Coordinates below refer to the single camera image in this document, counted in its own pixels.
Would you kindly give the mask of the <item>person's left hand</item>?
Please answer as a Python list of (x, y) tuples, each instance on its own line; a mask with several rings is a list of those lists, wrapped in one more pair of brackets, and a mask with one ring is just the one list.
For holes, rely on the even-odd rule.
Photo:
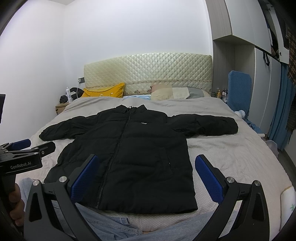
[(15, 190), (9, 194), (9, 201), (12, 203), (13, 209), (10, 211), (10, 217), (16, 226), (23, 226), (25, 218), (25, 204), (21, 198), (19, 185), (15, 183)]

